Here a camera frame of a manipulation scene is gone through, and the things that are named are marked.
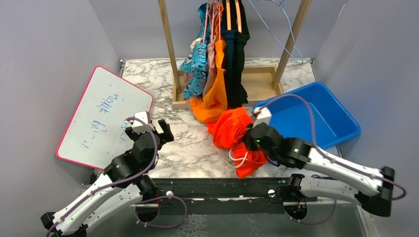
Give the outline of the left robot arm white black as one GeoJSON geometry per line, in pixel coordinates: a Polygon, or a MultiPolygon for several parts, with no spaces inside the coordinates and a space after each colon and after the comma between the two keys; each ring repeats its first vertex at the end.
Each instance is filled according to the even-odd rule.
{"type": "Polygon", "coordinates": [[[41,216],[48,237],[85,237],[119,209],[136,202],[151,202],[157,186],[147,175],[156,165],[158,151],[174,140],[169,124],[158,121],[163,130],[146,126],[143,132],[125,129],[134,142],[131,149],[112,159],[96,181],[76,200],[57,212],[41,216]]]}

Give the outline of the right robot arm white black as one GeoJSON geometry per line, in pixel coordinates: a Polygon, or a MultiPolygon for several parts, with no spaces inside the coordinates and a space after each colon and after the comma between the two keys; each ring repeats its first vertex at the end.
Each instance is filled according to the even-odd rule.
{"type": "Polygon", "coordinates": [[[285,194],[292,201],[312,197],[333,198],[356,204],[376,216],[391,215],[393,168],[384,166],[378,169],[353,163],[300,138],[283,138],[266,123],[249,125],[244,142],[247,148],[261,151],[276,166],[323,175],[322,178],[291,175],[285,194]]]}

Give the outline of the red-orange shorts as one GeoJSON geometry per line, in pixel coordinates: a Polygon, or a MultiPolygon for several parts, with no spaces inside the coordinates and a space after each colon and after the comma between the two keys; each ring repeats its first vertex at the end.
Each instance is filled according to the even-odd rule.
{"type": "Polygon", "coordinates": [[[216,122],[207,124],[207,132],[212,135],[213,144],[217,148],[228,149],[232,154],[234,168],[240,179],[252,175],[267,163],[262,151],[252,151],[245,144],[248,125],[252,124],[253,120],[244,107],[226,110],[216,122]]]}

